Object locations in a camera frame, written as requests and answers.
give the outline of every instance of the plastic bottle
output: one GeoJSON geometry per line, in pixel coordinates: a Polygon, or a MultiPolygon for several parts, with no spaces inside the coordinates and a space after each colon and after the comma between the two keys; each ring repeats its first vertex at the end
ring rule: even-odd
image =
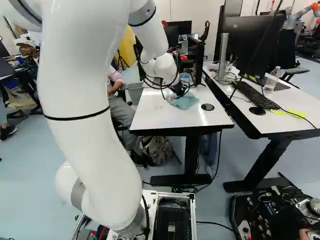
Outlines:
{"type": "Polygon", "coordinates": [[[263,86],[263,92],[265,94],[272,94],[274,92],[275,86],[279,80],[279,78],[281,77],[282,71],[280,70],[279,66],[276,66],[275,69],[273,69],[270,72],[270,75],[275,76],[276,80],[273,78],[266,78],[266,83],[263,86]]]}

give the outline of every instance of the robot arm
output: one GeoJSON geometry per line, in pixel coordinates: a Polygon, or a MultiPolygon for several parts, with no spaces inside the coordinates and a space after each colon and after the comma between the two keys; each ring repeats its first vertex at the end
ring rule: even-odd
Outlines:
{"type": "Polygon", "coordinates": [[[304,9],[296,12],[295,14],[292,14],[289,17],[289,22],[288,24],[285,25],[284,29],[290,30],[290,29],[294,29],[296,26],[296,20],[298,18],[300,18],[301,16],[303,16],[304,14],[306,14],[307,12],[309,12],[310,10],[313,10],[313,14],[316,18],[320,17],[320,7],[319,4],[314,2],[313,4],[311,4],[310,6],[305,7],[304,9]]]}
{"type": "Polygon", "coordinates": [[[141,233],[146,221],[142,181],[113,128],[105,82],[128,23],[144,47],[141,60],[150,62],[144,66],[146,72],[170,82],[176,77],[155,4],[152,0],[2,0],[0,6],[2,14],[21,27],[42,29],[39,97],[67,159],[56,175],[59,195],[123,236],[141,233]],[[42,18],[35,22],[33,7],[41,4],[42,18]],[[22,15],[21,9],[27,11],[22,15]]]}

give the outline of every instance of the keyboard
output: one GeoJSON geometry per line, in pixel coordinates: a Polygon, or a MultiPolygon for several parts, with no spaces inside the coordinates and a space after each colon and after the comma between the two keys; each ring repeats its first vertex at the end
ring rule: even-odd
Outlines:
{"type": "Polygon", "coordinates": [[[239,90],[239,92],[241,92],[243,95],[245,95],[249,100],[251,100],[253,104],[258,108],[275,110],[280,109],[278,104],[266,98],[245,81],[240,81],[237,83],[233,82],[232,85],[236,87],[236,89],[239,90]]]}

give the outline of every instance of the laptop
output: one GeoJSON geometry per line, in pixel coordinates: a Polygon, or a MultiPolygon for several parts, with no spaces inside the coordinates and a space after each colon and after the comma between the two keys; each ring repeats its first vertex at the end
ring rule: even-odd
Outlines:
{"type": "Polygon", "coordinates": [[[15,74],[14,68],[2,57],[0,57],[0,77],[15,74]]]}

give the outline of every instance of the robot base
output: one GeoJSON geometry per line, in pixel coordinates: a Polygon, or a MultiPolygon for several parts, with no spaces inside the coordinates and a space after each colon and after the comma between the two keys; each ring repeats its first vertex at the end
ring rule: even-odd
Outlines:
{"type": "MultiPolygon", "coordinates": [[[[197,240],[196,230],[196,201],[193,193],[171,193],[157,192],[154,190],[143,190],[143,196],[149,211],[150,233],[148,240],[154,239],[189,239],[197,240]]],[[[77,238],[77,227],[81,226],[84,214],[81,213],[71,240],[87,240],[80,238],[88,236],[88,233],[81,234],[77,238]]],[[[145,240],[145,236],[137,237],[138,240],[145,240]]],[[[118,233],[110,230],[107,240],[126,240],[118,233]]]]}

